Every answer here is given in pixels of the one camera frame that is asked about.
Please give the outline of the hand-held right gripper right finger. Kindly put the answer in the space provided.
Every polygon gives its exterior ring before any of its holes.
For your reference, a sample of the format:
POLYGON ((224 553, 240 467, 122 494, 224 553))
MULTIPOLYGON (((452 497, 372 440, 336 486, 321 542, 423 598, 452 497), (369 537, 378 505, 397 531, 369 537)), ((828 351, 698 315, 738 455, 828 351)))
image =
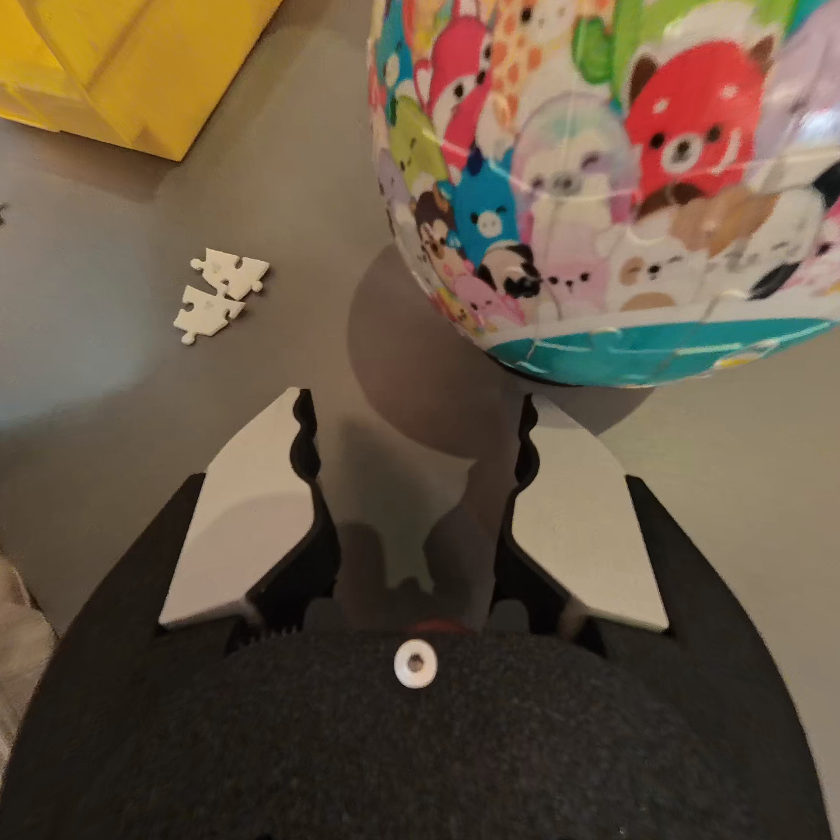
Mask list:
POLYGON ((518 602, 534 634, 591 619, 669 629, 627 474, 602 441, 543 395, 523 401, 514 487, 491 604, 518 602))

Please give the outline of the colourful puzzle ball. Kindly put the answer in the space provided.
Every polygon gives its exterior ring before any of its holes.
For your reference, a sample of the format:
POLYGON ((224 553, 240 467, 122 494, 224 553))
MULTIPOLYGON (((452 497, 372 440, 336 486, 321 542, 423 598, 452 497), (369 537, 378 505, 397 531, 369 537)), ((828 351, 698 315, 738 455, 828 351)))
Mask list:
POLYGON ((838 326, 838 1, 373 2, 423 294, 534 373, 679 382, 838 326))

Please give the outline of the yellow plastic bin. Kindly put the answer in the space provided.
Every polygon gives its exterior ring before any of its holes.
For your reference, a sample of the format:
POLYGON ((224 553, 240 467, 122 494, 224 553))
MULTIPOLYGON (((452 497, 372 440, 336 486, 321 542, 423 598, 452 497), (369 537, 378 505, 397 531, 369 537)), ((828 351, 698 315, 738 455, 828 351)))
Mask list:
POLYGON ((2 1, 1 117, 179 162, 280 1, 2 1))

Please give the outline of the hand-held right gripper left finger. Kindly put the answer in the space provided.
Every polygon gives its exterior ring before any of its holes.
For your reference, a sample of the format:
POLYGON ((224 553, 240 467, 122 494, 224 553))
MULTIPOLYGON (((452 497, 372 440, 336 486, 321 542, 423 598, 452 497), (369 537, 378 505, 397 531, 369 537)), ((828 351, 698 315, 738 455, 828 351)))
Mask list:
POLYGON ((300 628, 330 597, 337 529, 319 482, 312 393, 291 387, 241 428, 206 468, 161 609, 168 631, 237 618, 300 628))

